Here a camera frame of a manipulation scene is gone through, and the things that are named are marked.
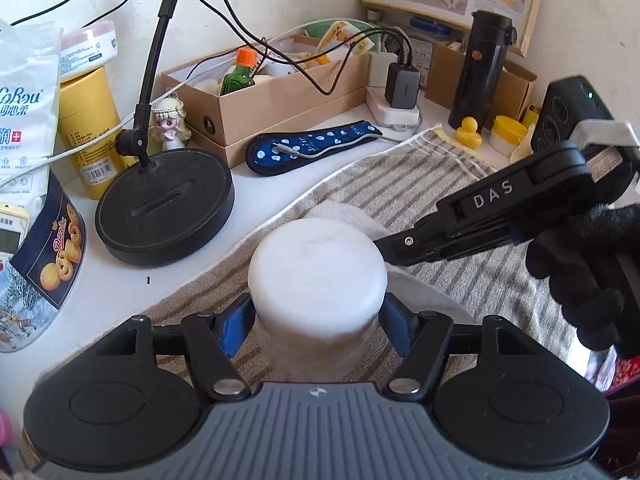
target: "power strip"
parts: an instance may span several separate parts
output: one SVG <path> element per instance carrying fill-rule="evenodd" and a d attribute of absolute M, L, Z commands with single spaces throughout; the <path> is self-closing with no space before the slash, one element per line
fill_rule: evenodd
<path fill-rule="evenodd" d="M 417 106 L 412 110 L 392 108 L 385 99 L 384 88 L 367 86 L 367 106 L 378 126 L 385 128 L 413 128 L 420 121 L 420 111 Z"/>

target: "doll figurine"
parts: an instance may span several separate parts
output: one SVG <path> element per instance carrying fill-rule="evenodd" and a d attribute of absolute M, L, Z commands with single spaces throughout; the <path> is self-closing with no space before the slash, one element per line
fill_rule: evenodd
<path fill-rule="evenodd" d="M 162 150 L 184 148 L 184 143 L 191 138 L 191 132 L 184 124 L 187 114 L 180 99 L 165 97 L 151 108 L 154 117 L 156 139 L 162 142 Z"/>

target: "gray ribbed plate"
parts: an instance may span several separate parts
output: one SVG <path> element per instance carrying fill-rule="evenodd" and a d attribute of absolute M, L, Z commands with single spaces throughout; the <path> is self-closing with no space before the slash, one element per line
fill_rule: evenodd
<path fill-rule="evenodd" d="M 266 383 L 219 404 L 185 446 L 119 473 L 46 463 L 46 480 L 604 480 L 589 462 L 556 472 L 487 465 L 450 444 L 419 404 L 382 397 L 370 383 Z"/>

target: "green bottle with orange cap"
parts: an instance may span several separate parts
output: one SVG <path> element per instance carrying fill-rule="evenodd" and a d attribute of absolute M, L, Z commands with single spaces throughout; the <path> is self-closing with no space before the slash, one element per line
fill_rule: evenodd
<path fill-rule="evenodd" d="M 222 80 L 222 90 L 220 95 L 231 94 L 236 90 L 255 85 L 251 77 L 251 69 L 255 65 L 255 50 L 244 46 L 238 50 L 236 55 L 236 68 L 230 74 L 225 75 Z"/>

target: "white table surface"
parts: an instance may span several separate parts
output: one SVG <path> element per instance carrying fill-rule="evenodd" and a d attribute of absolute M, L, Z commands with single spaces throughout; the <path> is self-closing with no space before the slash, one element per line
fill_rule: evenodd
<path fill-rule="evenodd" d="M 422 127 L 443 124 L 447 133 L 449 111 L 420 98 Z M 337 126 L 357 120 L 373 121 L 366 105 L 361 105 L 319 125 Z M 385 135 L 406 139 L 407 134 L 384 130 Z M 236 202 L 222 231 L 204 248 L 188 258 L 159 269 L 132 267 L 116 260 L 98 238 L 94 227 L 97 202 L 87 199 L 78 180 L 65 187 L 87 227 L 87 244 L 78 280 L 52 325 L 31 345 L 0 354 L 0 410 L 22 423 L 22 410 L 37 377 L 98 336 L 138 314 L 183 284 L 190 282 L 226 254 L 244 236 L 281 211 L 315 184 L 347 164 L 391 147 L 376 140 L 332 155 L 304 168 L 269 178 L 253 174 L 245 164 L 231 171 Z M 508 162 L 484 142 L 485 158 L 498 168 Z M 584 352 L 572 358 L 574 367 L 586 366 Z"/>

